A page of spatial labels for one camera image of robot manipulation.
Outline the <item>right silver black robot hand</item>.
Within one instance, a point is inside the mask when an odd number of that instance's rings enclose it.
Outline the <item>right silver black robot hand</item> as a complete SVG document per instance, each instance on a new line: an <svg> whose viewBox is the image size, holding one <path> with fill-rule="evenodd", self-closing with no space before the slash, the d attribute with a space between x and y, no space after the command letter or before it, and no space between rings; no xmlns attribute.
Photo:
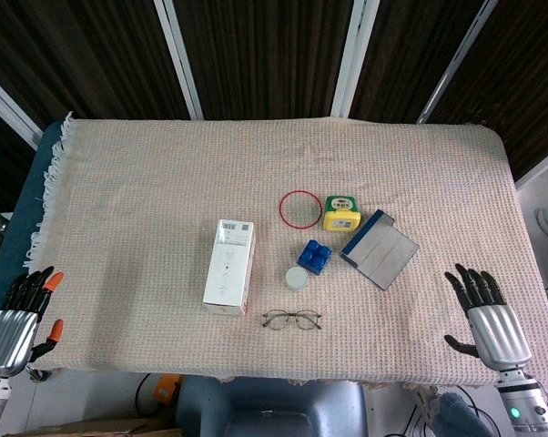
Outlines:
<svg viewBox="0 0 548 437"><path fill-rule="evenodd" d="M466 269L456 264L456 274L445 279L452 285L469 324L473 343L462 343L451 334L444 340L455 351L481 360L498 372L522 369L532 353L520 322L503 296L496 279L488 272Z"/></svg>

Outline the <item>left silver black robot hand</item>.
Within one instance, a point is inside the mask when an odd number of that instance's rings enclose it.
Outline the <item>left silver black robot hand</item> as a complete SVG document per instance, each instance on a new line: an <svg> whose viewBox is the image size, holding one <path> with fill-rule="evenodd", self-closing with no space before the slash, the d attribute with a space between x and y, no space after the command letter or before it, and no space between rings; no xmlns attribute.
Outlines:
<svg viewBox="0 0 548 437"><path fill-rule="evenodd" d="M64 332L64 321L54 322L49 335L36 343L39 324L64 273L52 266L12 282L0 307L0 378L11 378L28 364L52 351Z"/></svg>

